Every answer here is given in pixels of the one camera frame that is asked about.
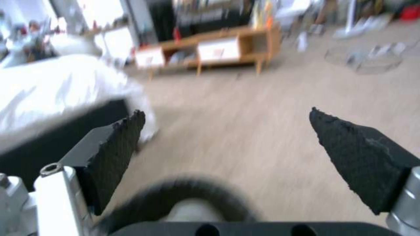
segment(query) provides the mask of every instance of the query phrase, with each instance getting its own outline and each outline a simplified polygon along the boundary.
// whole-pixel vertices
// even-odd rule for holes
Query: white bed sheet
[[[0,152],[120,98],[146,114],[141,142],[158,129],[143,86],[89,55],[0,70],[0,98]]]

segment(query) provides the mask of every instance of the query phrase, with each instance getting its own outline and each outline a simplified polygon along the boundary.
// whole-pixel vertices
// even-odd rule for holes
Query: wooden floor
[[[293,41],[257,78],[254,67],[147,75],[160,132],[135,156],[109,209],[165,178],[210,176],[233,186],[265,220],[364,221],[385,225],[348,189],[318,144],[311,107],[373,126],[420,156],[420,50],[395,70],[357,75],[323,57],[338,45],[420,39],[417,25],[335,41],[332,31],[297,53]]]

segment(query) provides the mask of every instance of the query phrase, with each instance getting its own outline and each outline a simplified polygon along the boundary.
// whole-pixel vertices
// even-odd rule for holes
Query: screw hole
[[[311,229],[307,225],[295,225],[291,228],[291,235],[292,236],[316,236],[316,233],[313,229]]]
[[[219,236],[219,230],[210,224],[200,226],[195,232],[195,236]]]
[[[52,171],[52,170],[55,170],[55,169],[57,169],[56,164],[49,165],[45,168],[46,171]]]

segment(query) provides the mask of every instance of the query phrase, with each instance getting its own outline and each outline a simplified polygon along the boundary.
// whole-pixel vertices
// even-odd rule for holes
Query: wooden tv stand
[[[179,41],[167,41],[142,48],[135,54],[139,69],[148,70],[150,79],[155,70],[196,67],[197,76],[203,66],[255,63],[257,74],[263,63],[269,63],[280,51],[280,27],[252,29],[248,26],[224,29]],[[194,52],[196,57],[169,62],[178,51]]]

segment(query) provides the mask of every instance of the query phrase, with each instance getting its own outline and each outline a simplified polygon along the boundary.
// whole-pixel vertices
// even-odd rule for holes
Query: white drawer
[[[198,44],[198,53],[202,62],[239,60],[238,38],[218,39]]]
[[[139,68],[164,66],[165,59],[162,48],[145,49],[136,52],[136,64]]]

